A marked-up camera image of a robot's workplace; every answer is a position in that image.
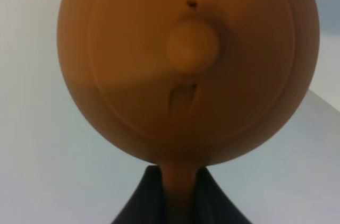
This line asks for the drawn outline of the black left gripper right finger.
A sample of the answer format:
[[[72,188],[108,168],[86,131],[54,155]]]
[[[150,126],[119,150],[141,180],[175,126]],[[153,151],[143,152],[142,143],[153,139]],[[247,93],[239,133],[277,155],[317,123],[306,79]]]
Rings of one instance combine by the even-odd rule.
[[[200,224],[251,224],[218,186],[207,168],[197,173],[192,222]]]

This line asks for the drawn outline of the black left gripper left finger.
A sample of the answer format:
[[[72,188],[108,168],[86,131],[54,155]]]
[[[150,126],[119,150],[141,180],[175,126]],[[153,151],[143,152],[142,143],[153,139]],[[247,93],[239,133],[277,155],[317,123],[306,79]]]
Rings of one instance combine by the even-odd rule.
[[[158,166],[148,166],[137,189],[112,224],[163,224],[166,222],[162,174]]]

